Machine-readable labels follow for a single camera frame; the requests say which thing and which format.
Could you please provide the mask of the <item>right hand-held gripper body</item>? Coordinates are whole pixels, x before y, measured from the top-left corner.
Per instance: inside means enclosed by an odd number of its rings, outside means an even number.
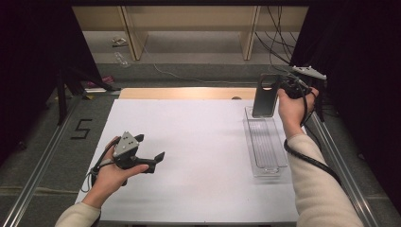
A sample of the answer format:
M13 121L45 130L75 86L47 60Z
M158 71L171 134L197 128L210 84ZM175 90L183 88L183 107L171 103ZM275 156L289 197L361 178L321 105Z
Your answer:
M285 75L280 77L280 88L292 98L306 97L311 93L310 86L318 81L325 81L327 76L312 66L293 66Z

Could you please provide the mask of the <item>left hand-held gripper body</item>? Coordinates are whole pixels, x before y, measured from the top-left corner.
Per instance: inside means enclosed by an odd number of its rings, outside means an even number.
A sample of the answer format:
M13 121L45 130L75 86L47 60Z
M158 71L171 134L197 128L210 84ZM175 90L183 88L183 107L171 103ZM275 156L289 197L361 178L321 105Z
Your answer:
M137 142L134 136L125 131L114 147L113 161L121 169L130 169L135 166L148 165L146 173L153 173L156 164L151 159L143 159L136 156L141 142Z

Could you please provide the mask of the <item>grey phone case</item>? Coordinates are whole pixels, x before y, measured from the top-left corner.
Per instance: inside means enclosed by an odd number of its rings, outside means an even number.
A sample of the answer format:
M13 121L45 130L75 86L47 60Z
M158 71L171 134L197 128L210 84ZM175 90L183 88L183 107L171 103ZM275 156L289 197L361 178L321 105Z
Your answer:
M273 75L262 74L256 85L255 97L253 102L253 118L273 117L277 94L274 91L276 83Z

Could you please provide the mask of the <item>clear plastic tray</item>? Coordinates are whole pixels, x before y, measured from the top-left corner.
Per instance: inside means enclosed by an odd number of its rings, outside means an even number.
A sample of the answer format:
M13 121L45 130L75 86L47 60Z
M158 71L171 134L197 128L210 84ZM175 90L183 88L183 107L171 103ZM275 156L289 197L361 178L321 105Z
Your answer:
M243 126L254 177L278 177L288 166L282 131L273 117L254 118L253 108L246 107Z

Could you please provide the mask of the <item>person's right hand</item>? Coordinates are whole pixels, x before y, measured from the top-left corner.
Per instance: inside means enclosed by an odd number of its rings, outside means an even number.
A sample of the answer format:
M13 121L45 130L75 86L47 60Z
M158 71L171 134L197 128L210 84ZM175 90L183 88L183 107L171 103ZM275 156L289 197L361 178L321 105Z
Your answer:
M319 91L311 88L311 93L305 96L305 99L292 99L283 89L277 92L279 98L279 115L282 119L283 128L287 140L291 137L301 134L301 124L304 116L314 111L315 99L319 95Z

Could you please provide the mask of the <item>person's left hand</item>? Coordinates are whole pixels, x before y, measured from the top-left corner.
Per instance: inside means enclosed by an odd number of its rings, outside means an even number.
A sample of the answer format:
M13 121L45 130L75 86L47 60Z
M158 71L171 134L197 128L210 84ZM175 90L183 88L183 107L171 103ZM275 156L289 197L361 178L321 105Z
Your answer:
M100 209L103 203L116 192L128 178L148 169L148 165L121 169L115 164L107 165L99 170L95 184L81 201L86 205Z

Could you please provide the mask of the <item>white board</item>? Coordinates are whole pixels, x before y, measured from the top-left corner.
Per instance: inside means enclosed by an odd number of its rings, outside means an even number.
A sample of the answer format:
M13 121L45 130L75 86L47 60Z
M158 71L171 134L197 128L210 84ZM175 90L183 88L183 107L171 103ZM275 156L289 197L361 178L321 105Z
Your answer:
M254 177L243 117L248 100L118 99L96 148L142 134L138 156L165 159L104 203L104 221L132 224L263 224L298 218L288 170Z

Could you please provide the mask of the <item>dark curtain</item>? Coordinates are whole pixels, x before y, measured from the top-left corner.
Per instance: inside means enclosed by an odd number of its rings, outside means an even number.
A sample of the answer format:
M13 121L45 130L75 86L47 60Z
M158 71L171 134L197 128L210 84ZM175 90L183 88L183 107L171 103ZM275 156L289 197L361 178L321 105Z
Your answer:
M291 62L327 75L328 93L401 215L401 0L307 6Z
M100 82L69 0L0 0L0 166L26 137L59 78Z

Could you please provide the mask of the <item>pink floor item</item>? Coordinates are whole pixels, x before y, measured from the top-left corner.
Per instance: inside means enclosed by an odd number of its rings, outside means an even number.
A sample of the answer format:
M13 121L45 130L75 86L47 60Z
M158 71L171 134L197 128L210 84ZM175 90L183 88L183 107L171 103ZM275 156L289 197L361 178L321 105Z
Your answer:
M110 84L114 83L114 77L113 77L113 76L105 76L105 77L103 77L103 78L101 79L101 82L102 82L103 84L110 85ZM92 82L92 81L88 81L88 82L87 82L87 87L88 87L88 88L98 88L99 85L96 84L96 83L94 83L94 82Z

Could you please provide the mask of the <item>clear plastic packet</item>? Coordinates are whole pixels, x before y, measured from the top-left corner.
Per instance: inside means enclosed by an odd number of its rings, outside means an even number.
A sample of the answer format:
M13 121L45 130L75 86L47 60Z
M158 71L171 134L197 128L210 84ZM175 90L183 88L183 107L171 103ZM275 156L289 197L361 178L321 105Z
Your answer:
M116 61L119 63L119 65L120 65L121 67L123 67L123 68L128 68L128 67L131 66L131 65L126 61L125 57L124 57L121 53L115 52L114 55L115 55Z

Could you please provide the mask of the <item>wooden shelf unit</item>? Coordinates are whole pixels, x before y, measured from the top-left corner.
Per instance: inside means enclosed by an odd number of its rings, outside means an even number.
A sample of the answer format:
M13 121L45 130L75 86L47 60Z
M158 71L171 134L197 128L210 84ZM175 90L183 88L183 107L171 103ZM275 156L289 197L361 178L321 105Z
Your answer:
M243 59L252 55L257 31L299 32L307 7L74 7L83 31L123 31L131 58L138 61L151 31L234 31Z

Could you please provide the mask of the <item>aluminium floor rail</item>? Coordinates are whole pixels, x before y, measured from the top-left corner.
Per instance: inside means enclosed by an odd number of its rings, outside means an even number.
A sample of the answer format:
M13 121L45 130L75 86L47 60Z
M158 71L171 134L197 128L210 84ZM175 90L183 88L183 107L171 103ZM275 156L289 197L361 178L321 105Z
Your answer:
M0 167L0 227L17 227L28 208L81 97L69 96L66 101L65 116L59 120L59 106L51 104L18 151Z
M379 227L373 205L375 195L380 195L379 185L327 96L323 96L323 116L321 122L315 107L315 113L305 123L306 131L318 143L326 162L339 176L341 186L364 226Z

